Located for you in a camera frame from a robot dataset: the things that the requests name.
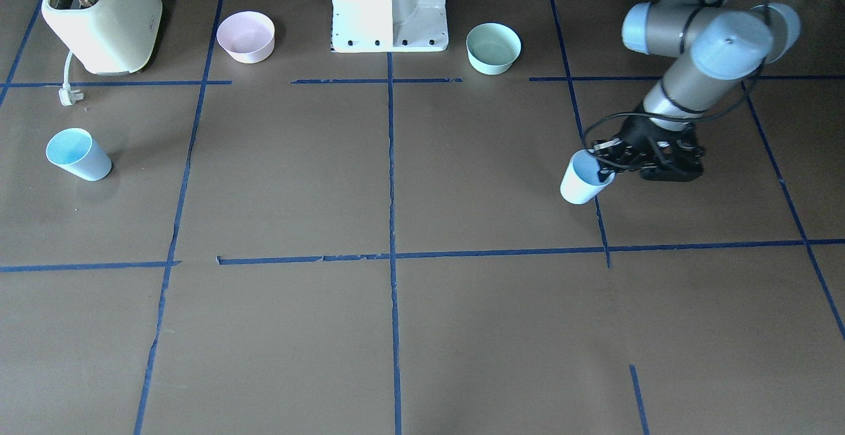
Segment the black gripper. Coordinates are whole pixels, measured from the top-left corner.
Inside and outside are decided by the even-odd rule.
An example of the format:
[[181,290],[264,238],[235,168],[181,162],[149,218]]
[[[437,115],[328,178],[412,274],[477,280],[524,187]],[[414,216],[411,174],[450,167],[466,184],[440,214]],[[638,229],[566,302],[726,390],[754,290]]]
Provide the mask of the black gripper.
[[612,114],[624,118],[621,130],[609,140],[593,140],[592,155],[600,161],[597,180],[614,180],[617,173],[638,172],[643,180],[691,182],[703,175],[706,151],[694,125],[667,130],[646,114]]

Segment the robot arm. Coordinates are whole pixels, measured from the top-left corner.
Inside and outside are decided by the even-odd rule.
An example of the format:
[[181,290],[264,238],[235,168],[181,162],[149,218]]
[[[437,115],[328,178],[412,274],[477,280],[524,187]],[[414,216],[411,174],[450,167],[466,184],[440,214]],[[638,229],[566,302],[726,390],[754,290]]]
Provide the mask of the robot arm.
[[658,0],[634,5],[621,37],[629,50],[673,59],[663,77],[608,140],[586,141],[601,184],[622,172],[644,180],[690,182],[706,150],[697,123],[740,81],[757,77],[801,34],[791,6],[770,0]]

